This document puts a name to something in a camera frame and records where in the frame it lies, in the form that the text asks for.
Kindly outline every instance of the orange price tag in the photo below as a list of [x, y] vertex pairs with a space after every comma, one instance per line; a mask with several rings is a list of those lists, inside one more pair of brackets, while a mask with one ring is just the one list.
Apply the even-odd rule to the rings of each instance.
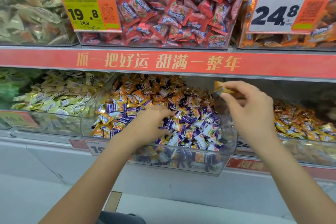
[[116, 0], [62, 0], [74, 31], [121, 33]]
[[330, 0], [256, 0], [247, 33], [310, 34]]
[[40, 127], [40, 125], [24, 111], [0, 111], [0, 117], [11, 126]]

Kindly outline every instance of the person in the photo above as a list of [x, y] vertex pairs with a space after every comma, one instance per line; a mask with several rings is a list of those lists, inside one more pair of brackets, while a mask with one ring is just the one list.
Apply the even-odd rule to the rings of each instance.
[[[221, 95], [229, 107], [234, 127], [268, 167], [295, 221], [336, 223], [336, 203], [279, 140], [274, 129], [273, 99], [246, 82], [230, 81], [223, 86], [245, 96], [244, 101], [238, 101], [230, 94]], [[173, 115], [163, 106], [139, 112], [39, 224], [144, 224], [140, 217], [101, 212], [101, 209], [131, 154], [167, 134], [167, 130], [158, 127], [164, 117]]]

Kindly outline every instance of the person's right hand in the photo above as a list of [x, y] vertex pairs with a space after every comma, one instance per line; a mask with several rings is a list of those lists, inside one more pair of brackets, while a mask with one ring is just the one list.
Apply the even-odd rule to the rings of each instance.
[[246, 98], [245, 101], [237, 101], [231, 94], [221, 94], [229, 107], [234, 127], [252, 148], [262, 147], [265, 142], [277, 138], [271, 97], [243, 81], [229, 81], [222, 85]]

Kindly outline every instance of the floor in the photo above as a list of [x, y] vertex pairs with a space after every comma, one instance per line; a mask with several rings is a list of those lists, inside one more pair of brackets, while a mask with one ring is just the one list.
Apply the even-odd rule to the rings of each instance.
[[[1, 223], [36, 224], [71, 188], [70, 185], [0, 175]], [[218, 207], [112, 192], [105, 209], [133, 213], [147, 224], [293, 224], [282, 218]]]

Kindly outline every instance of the white cabinet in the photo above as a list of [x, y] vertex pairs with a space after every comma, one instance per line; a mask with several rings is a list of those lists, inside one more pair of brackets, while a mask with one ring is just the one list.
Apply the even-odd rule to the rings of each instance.
[[66, 184], [74, 184], [96, 157], [88, 151], [28, 145], [27, 149]]
[[40, 181], [62, 182], [35, 158], [26, 146], [26, 144], [0, 141], [0, 174]]

